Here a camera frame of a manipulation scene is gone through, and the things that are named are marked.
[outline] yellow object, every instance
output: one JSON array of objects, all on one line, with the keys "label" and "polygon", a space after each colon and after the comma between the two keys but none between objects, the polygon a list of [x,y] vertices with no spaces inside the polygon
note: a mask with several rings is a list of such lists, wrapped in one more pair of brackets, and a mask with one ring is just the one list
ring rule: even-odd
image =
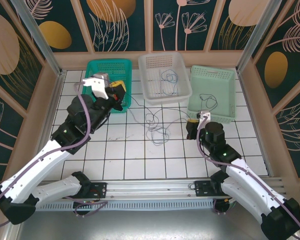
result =
[{"label": "yellow object", "polygon": [[120,80],[120,81],[113,81],[113,82],[111,82],[109,84],[109,86],[112,87],[112,88],[115,88],[115,87],[117,87],[119,85],[122,85],[122,87],[123,87],[123,89],[124,89],[125,92],[127,91],[126,85],[125,85],[124,81],[122,81],[122,80]]},{"label": "yellow object", "polygon": [[55,49],[66,49],[70,47],[72,43],[71,35],[60,23],[45,21],[39,25],[39,28],[49,46]]},{"label": "yellow object", "polygon": [[199,120],[197,120],[197,119],[188,119],[187,122],[190,122],[190,123],[198,123]]},{"label": "yellow object", "polygon": [[254,26],[259,22],[269,0],[231,0],[229,18],[241,27]]},{"label": "yellow object", "polygon": [[120,10],[128,18],[136,9],[136,0],[86,0],[86,3],[94,15],[107,22],[120,21]]},{"label": "yellow object", "polygon": [[0,74],[11,74],[20,56],[18,35],[11,24],[0,15]]},{"label": "yellow object", "polygon": [[273,52],[265,63],[265,83],[272,89],[277,88],[285,79],[287,70],[288,60],[286,56],[279,51]]}]

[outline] tile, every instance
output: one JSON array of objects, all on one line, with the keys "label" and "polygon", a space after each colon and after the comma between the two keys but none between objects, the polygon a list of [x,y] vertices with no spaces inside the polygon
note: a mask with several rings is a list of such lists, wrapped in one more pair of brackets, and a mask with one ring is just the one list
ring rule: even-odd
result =
[{"label": "tile", "polygon": [[125,139],[127,141],[144,140],[145,139],[145,125],[144,124],[127,124]]},{"label": "tile", "polygon": [[81,81],[82,71],[66,71],[65,83],[78,83]]},{"label": "tile", "polygon": [[124,158],[125,158],[124,141],[108,141],[106,143],[105,159],[124,159]]},{"label": "tile", "polygon": [[183,139],[182,125],[180,123],[164,123],[163,127],[169,139]]},{"label": "tile", "polygon": [[90,141],[86,146],[85,160],[103,160],[105,159],[105,152],[105,141]]},{"label": "tile", "polygon": [[102,180],[104,174],[104,164],[104,160],[86,160],[84,161],[83,173],[90,180]]},{"label": "tile", "polygon": [[142,86],[140,81],[133,81],[131,94],[142,94]]},{"label": "tile", "polygon": [[236,107],[236,121],[251,121],[251,117],[246,106]]},{"label": "tile", "polygon": [[165,160],[166,178],[186,178],[186,162],[184,158],[169,158]]},{"label": "tile", "polygon": [[218,172],[220,170],[219,167],[216,167],[212,162],[210,161],[205,161],[206,162],[206,169],[207,169],[207,174],[208,177],[210,178],[213,174]]},{"label": "tile", "polygon": [[239,138],[226,138],[225,140],[226,143],[233,147],[241,156],[244,155]]},{"label": "tile", "polygon": [[145,159],[145,141],[126,141],[125,159]]},{"label": "tile", "polygon": [[61,96],[58,110],[67,110],[74,98],[74,96]]},{"label": "tile", "polygon": [[81,74],[81,79],[84,79],[84,78],[86,78],[86,70],[83,70],[82,74]]},{"label": "tile", "polygon": [[183,135],[183,139],[187,139],[187,135],[188,135],[188,131],[187,131],[187,123],[183,122],[182,123],[182,135]]},{"label": "tile", "polygon": [[202,157],[201,153],[197,147],[196,140],[184,140],[184,152],[186,158],[200,158]]},{"label": "tile", "polygon": [[179,102],[179,107],[187,108],[188,107],[188,102],[189,102],[189,99],[186,99],[186,100],[183,100],[183,101]]},{"label": "tile", "polygon": [[163,108],[178,108],[179,102],[162,104]]},{"label": "tile", "polygon": [[180,110],[179,108],[164,108],[163,110],[164,123],[180,123]]},{"label": "tile", "polygon": [[236,123],[234,121],[230,122],[229,124],[222,124],[224,136],[226,138],[238,138],[238,130],[236,127]]},{"label": "tile", "polygon": [[235,80],[235,91],[237,93],[242,93],[242,88],[239,80]]},{"label": "tile", "polygon": [[136,124],[145,122],[145,111],[143,108],[129,108],[127,111],[127,124]]},{"label": "tile", "polygon": [[240,138],[255,138],[256,132],[252,121],[238,121],[235,123],[239,132]]},{"label": "tile", "polygon": [[59,162],[51,171],[49,171],[49,174],[43,179],[43,181],[59,181],[61,179],[63,168],[64,162]]},{"label": "tile", "polygon": [[126,124],[127,113],[114,113],[111,114],[108,120],[109,124]]},{"label": "tile", "polygon": [[144,179],[145,178],[145,160],[125,160],[124,179]]},{"label": "tile", "polygon": [[181,122],[186,123],[191,117],[187,114],[187,107],[180,107]]},{"label": "tile", "polygon": [[54,125],[63,124],[65,122],[67,116],[68,116],[67,110],[58,110],[58,111],[56,111]]},{"label": "tile", "polygon": [[144,122],[146,127],[154,127],[157,123],[162,123],[162,109],[161,108],[146,108],[144,110]]},{"label": "tile", "polygon": [[146,179],[165,179],[166,178],[166,163],[161,159],[146,159],[145,160],[145,178]]},{"label": "tile", "polygon": [[66,82],[66,83],[64,83],[61,95],[62,96],[64,96],[64,95],[76,96],[77,93],[75,91],[74,83],[72,83],[72,82]]},{"label": "tile", "polygon": [[257,138],[241,138],[244,156],[261,155]]},{"label": "tile", "polygon": [[107,130],[108,125],[105,124],[102,127],[100,127],[97,131],[94,132],[94,134],[90,134],[91,142],[93,141],[105,141],[107,139]]},{"label": "tile", "polygon": [[105,160],[104,180],[123,180],[125,170],[125,160]]},{"label": "tile", "polygon": [[266,164],[262,156],[246,156],[245,161],[258,176],[268,176]]},{"label": "tile", "polygon": [[132,81],[140,81],[140,70],[132,69]]},{"label": "tile", "polygon": [[65,161],[63,165],[62,178],[65,179],[69,177],[74,172],[83,171],[84,169],[84,160],[79,161]]},{"label": "tile", "polygon": [[70,154],[67,160],[85,160],[87,145],[82,146],[74,155]]},{"label": "tile", "polygon": [[237,106],[247,106],[246,99],[243,92],[235,93],[235,100]]},{"label": "tile", "polygon": [[163,128],[163,123],[156,123],[154,125],[145,125],[145,140],[150,140],[156,144],[163,143],[164,140],[168,140],[169,135],[166,133],[166,129]]},{"label": "tile", "polygon": [[59,128],[59,125],[52,126],[51,135]]},{"label": "tile", "polygon": [[169,140],[164,144],[166,158],[184,158],[183,140]]},{"label": "tile", "polygon": [[145,99],[142,94],[131,95],[131,109],[143,109],[145,106]]},{"label": "tile", "polygon": [[161,159],[165,158],[164,145],[155,145],[151,141],[145,141],[145,158],[146,159]]},{"label": "tile", "polygon": [[188,178],[206,178],[208,177],[206,161],[203,157],[186,158],[186,172]]},{"label": "tile", "polygon": [[126,140],[126,125],[125,124],[109,124],[107,141],[124,141]]}]

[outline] cable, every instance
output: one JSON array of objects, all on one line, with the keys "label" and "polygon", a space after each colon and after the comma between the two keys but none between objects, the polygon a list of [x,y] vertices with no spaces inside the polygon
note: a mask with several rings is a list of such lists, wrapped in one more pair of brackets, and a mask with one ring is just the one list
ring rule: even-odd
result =
[{"label": "cable", "polygon": [[[84,114],[85,114],[85,117],[86,117],[86,122],[87,122],[87,130],[86,130],[86,133],[85,133],[85,136],[83,137],[83,139],[81,139],[79,142],[75,143],[75,144],[72,144],[72,145],[69,145],[69,146],[63,146],[63,147],[59,147],[59,148],[56,148],[56,149],[53,149],[51,151],[48,151],[46,152],[45,154],[43,154],[42,156],[40,156],[38,159],[36,159],[33,163],[31,163],[25,170],[23,170],[9,185],[8,187],[0,194],[0,199],[10,190],[14,187],[14,185],[18,182],[18,180],[20,178],[22,178],[31,168],[33,168],[34,165],[36,165],[39,161],[43,161],[45,157],[49,156],[50,154],[53,154],[55,152],[58,152],[58,151],[65,151],[65,150],[69,150],[69,149],[72,149],[72,148],[76,148],[82,144],[85,143],[85,141],[88,139],[89,137],[89,134],[90,134],[90,131],[91,131],[91,120],[90,120],[90,115],[89,115],[89,111],[88,111],[88,108],[85,104],[85,101],[84,99],[82,98],[79,90],[78,90],[78,87],[79,85],[82,85],[84,84],[84,82],[78,82],[78,83],[75,83],[74,84],[74,90],[75,92],[77,93],[78,95],[78,98],[79,98],[79,101],[83,107],[83,111],[84,111]],[[1,223],[0,224],[0,228],[7,225],[10,221],[6,221],[4,223]]]},{"label": "cable", "polygon": [[[203,156],[203,158],[215,165],[224,165],[224,166],[228,166],[228,167],[234,167],[237,168],[241,171],[243,171],[245,174],[249,175],[253,180],[255,180],[288,214],[289,216],[295,221],[295,223],[299,226],[300,228],[300,222],[299,220],[289,211],[289,209],[279,200],[277,199],[277,197],[257,178],[255,177],[251,172],[249,172],[248,170],[244,169],[243,167],[231,164],[231,163],[225,163],[225,162],[218,162],[215,160],[212,160],[211,158],[208,158],[205,156],[205,154],[202,152],[201,150],[201,143],[200,143],[200,130],[203,128],[205,122],[207,121],[207,117],[204,117],[204,121],[200,124],[199,129],[196,133],[196,144],[197,144],[197,148],[199,150],[199,152],[201,153],[201,155]],[[294,238],[300,240],[300,237],[293,235]]]},{"label": "cable", "polygon": [[167,96],[172,96],[173,94],[175,94],[175,87],[176,87],[176,85],[178,83],[178,79],[179,79],[178,74],[176,74],[176,72],[173,71],[172,69],[168,69],[168,70],[162,72],[160,76],[164,82],[174,84],[173,91],[171,94],[165,93],[165,90],[162,90],[163,94],[165,94]]},{"label": "cable", "polygon": [[[158,112],[160,112],[161,110],[163,110],[164,109],[163,107],[161,107],[159,110],[157,110],[155,113],[153,113],[150,110],[150,108],[148,108],[148,107],[146,107],[144,105],[140,105],[133,96],[129,95],[128,93],[126,93],[126,94],[128,96],[130,96],[136,102],[136,104],[138,106],[146,108],[150,112],[150,113],[147,113],[144,116],[144,119],[145,119],[144,122],[148,125],[148,126],[145,126],[147,128],[147,131],[146,131],[145,135],[146,135],[147,139],[149,139],[155,146],[161,146],[162,144],[165,144],[165,143],[167,143],[169,141],[169,139],[170,139],[169,127],[171,126],[172,123],[175,123],[175,122],[177,122],[179,120],[182,120],[182,119],[185,120],[185,121],[187,121],[185,118],[181,117],[181,118],[178,118],[178,119],[174,120],[173,122],[171,122],[167,127],[164,127],[164,125],[163,125],[164,123],[163,122],[162,122],[162,126],[159,126],[160,120],[156,116],[156,114]],[[191,118],[186,112],[184,112],[182,110],[174,109],[174,108],[169,108],[169,107],[165,107],[165,109],[175,110],[175,111],[182,112],[182,113],[186,114],[189,119]],[[131,109],[129,109],[129,111],[130,111],[130,113],[131,113],[134,121],[143,126],[144,123],[139,122],[136,119],[136,117],[133,114],[133,112],[131,111]],[[158,134],[162,135],[163,139],[156,139],[156,137],[154,136],[155,133],[158,133]]]}]

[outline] dark green wallpaper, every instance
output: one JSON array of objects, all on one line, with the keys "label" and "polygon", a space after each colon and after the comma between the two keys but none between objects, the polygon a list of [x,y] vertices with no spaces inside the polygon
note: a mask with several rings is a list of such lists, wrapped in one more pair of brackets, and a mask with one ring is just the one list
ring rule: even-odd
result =
[{"label": "dark green wallpaper", "polygon": [[243,50],[266,3],[253,0],[226,0],[210,50]]},{"label": "dark green wallpaper", "polygon": [[17,140],[23,117],[0,98],[0,181]]},{"label": "dark green wallpaper", "polygon": [[145,51],[144,0],[80,0],[96,52]]},{"label": "dark green wallpaper", "polygon": [[290,7],[256,68],[272,107],[300,81],[300,0]]},{"label": "dark green wallpaper", "polygon": [[300,93],[276,115],[276,119],[300,178]]},{"label": "dark green wallpaper", "polygon": [[264,42],[264,39],[266,38],[266,36],[268,35],[268,33],[270,32],[271,28],[273,27],[275,21],[277,20],[279,14],[281,13],[282,9],[284,8],[285,4],[287,3],[287,0],[282,0],[278,10],[276,11],[274,17],[272,18],[271,23],[269,24],[267,30],[265,31],[265,33],[263,34],[260,42],[258,43],[258,45],[256,46],[254,52],[252,53],[252,58],[254,58],[257,54],[257,52],[259,51],[262,43]]},{"label": "dark green wallpaper", "polygon": [[153,50],[203,50],[216,2],[201,0],[181,6],[176,0],[154,0]]},{"label": "dark green wallpaper", "polygon": [[42,65],[0,4],[0,86],[28,108]]},{"label": "dark green wallpaper", "polygon": [[70,0],[25,3],[54,53],[88,51]]}]

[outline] purple cable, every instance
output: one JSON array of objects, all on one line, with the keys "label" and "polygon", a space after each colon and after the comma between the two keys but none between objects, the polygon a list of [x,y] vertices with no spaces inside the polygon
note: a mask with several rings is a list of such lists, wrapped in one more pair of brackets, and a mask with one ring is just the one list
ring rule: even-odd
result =
[{"label": "purple cable", "polygon": [[[280,202],[279,199],[277,199],[277,197],[258,178],[256,178],[253,174],[251,174],[248,170],[244,169],[243,167],[234,165],[234,164],[214,161],[205,156],[205,154],[202,152],[202,150],[200,148],[200,130],[203,128],[207,119],[208,119],[207,117],[204,118],[204,121],[200,124],[198,131],[196,133],[196,145],[197,145],[199,152],[203,156],[203,158],[213,164],[234,167],[234,168],[237,168],[237,169],[245,172],[245,174],[249,175],[253,180],[255,180],[289,214],[289,216],[295,221],[295,223],[300,228],[300,222],[298,221],[298,219],[289,211],[289,209],[282,202]],[[300,240],[300,237],[298,237],[298,236],[293,235],[293,237]]]},{"label": "purple cable", "polygon": [[[77,86],[79,85],[82,85],[84,84],[84,82],[78,82],[78,83],[75,83],[74,84],[74,90],[75,92],[77,93],[78,95],[78,98],[80,100],[80,103],[82,104],[82,107],[83,107],[83,111],[84,111],[84,114],[85,114],[85,117],[86,117],[86,123],[87,123],[87,127],[86,127],[86,133],[85,133],[85,136],[83,137],[82,140],[80,140],[79,142],[73,144],[73,145],[70,145],[70,146],[63,146],[63,147],[59,147],[59,148],[56,148],[54,150],[51,150],[51,151],[48,151],[46,152],[45,154],[43,154],[42,156],[40,156],[37,160],[35,160],[33,163],[31,163],[25,170],[23,170],[10,184],[9,186],[0,194],[0,199],[10,190],[14,187],[14,185],[17,183],[17,181],[22,178],[23,175],[26,174],[26,172],[28,172],[34,165],[36,165],[40,160],[43,160],[46,156],[50,155],[50,154],[53,154],[55,152],[58,152],[58,151],[65,151],[65,150],[68,150],[68,149],[72,149],[72,148],[75,148],[75,147],[78,147],[80,145],[82,145],[89,137],[89,134],[90,134],[90,130],[91,130],[91,122],[90,122],[90,116],[89,116],[89,111],[88,111],[88,108],[85,104],[85,101],[84,99],[82,98]],[[4,223],[1,223],[0,224],[0,228],[5,226],[6,224],[8,224],[10,221],[6,221]]]}]

